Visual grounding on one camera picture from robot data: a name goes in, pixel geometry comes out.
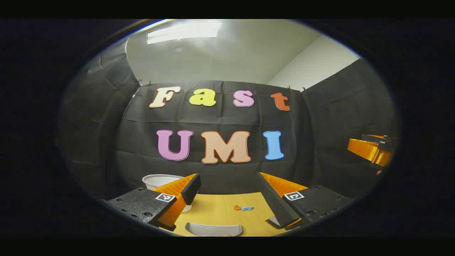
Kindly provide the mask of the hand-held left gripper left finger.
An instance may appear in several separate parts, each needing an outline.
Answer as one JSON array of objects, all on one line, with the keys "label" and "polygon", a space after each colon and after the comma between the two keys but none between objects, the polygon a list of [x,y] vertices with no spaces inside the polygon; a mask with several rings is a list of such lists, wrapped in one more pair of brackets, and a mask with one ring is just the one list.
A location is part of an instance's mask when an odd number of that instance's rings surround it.
[{"label": "hand-held left gripper left finger", "polygon": [[129,217],[174,231],[175,222],[192,204],[200,185],[200,175],[192,174],[158,188],[140,187],[107,202]]}]

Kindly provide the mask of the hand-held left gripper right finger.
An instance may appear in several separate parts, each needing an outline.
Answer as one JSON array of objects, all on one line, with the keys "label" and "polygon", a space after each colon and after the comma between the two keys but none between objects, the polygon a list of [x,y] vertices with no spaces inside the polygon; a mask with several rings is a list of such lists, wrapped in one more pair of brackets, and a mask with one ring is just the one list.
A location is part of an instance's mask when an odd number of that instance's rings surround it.
[{"label": "hand-held left gripper right finger", "polygon": [[286,230],[328,218],[352,202],[324,186],[305,187],[262,172],[257,173],[257,183],[274,214],[271,222]]}]

